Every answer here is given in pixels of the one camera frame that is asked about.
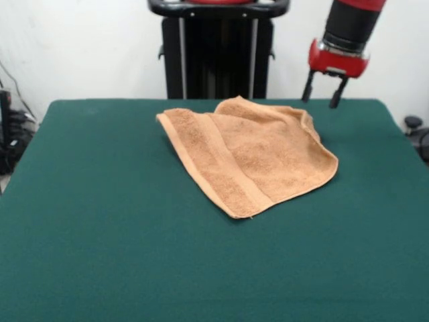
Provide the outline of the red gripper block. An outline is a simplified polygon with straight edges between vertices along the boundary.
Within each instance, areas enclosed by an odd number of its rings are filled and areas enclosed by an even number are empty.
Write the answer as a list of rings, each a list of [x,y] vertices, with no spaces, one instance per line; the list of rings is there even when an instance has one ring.
[[[344,77],[341,78],[339,87],[334,92],[329,104],[331,109],[336,109],[349,78],[359,78],[365,72],[368,63],[368,56],[342,52],[327,46],[321,40],[313,39],[308,56],[310,70],[301,100],[308,102],[310,99],[315,72],[339,74]]]

